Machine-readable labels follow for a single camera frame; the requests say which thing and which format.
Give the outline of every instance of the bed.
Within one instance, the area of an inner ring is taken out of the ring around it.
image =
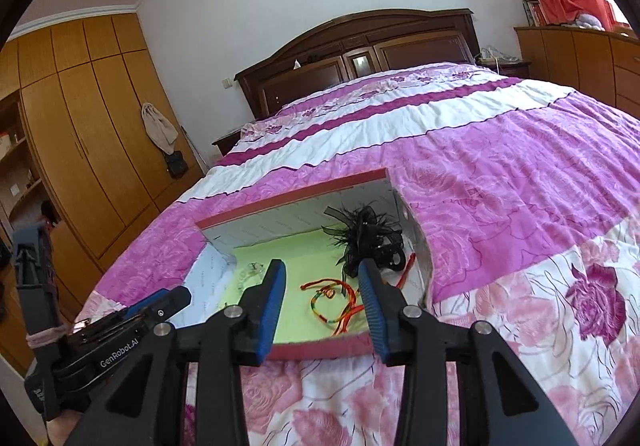
[[[431,311],[460,326],[490,321],[580,446],[631,444],[640,122],[571,88],[477,67],[478,52],[469,10],[377,10],[318,26],[242,71],[259,120],[124,252],[79,318],[184,283],[194,299],[174,323],[203,321],[232,267],[195,221],[387,168],[428,238]],[[373,355],[267,362],[242,382],[251,444],[392,444],[402,368]]]

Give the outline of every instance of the wooden headboard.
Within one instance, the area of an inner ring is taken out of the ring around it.
[[[440,61],[474,62],[480,52],[468,9],[380,9],[323,23],[236,75],[257,119],[318,90],[375,72]],[[295,61],[302,67],[293,70]]]

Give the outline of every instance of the purple rose print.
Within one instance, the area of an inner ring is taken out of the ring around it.
[[[625,299],[616,291],[616,270],[593,264],[587,268],[586,276],[574,266],[571,266],[571,273],[577,282],[569,288],[565,298],[574,308],[580,337],[583,341],[588,336],[602,337],[608,347],[626,320]]]

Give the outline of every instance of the light green paper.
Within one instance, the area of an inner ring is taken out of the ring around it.
[[[343,252],[344,248],[334,246],[333,237],[323,230],[284,236],[246,248],[235,248],[234,254],[238,260],[238,266],[233,280],[222,297],[220,308],[238,303],[244,289],[262,281],[262,274],[244,275],[245,278],[242,278],[241,273],[249,269],[250,264],[264,264],[266,270],[272,259],[279,258],[287,267],[287,286],[274,343],[300,343],[329,338],[337,325],[327,325],[322,322],[313,314],[310,305],[318,288],[327,283],[304,291],[300,286],[323,278],[341,279],[342,266],[335,264],[340,260]],[[347,281],[354,290],[358,288],[357,278],[347,278]],[[327,319],[332,320],[342,313],[348,301],[348,296],[346,298],[342,296],[338,286],[335,288],[333,299],[328,299],[324,295],[318,299],[316,309]],[[361,333],[368,329],[364,311],[351,318],[350,333]]]

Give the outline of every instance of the bedspread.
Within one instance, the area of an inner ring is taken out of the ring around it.
[[[80,317],[182,283],[210,252],[196,220],[385,167],[430,245],[434,314],[490,321],[578,442],[601,444],[640,378],[639,134],[640,122],[571,88],[470,65],[355,80],[246,127],[116,261]],[[242,374],[252,444],[392,443],[401,368],[364,356]]]

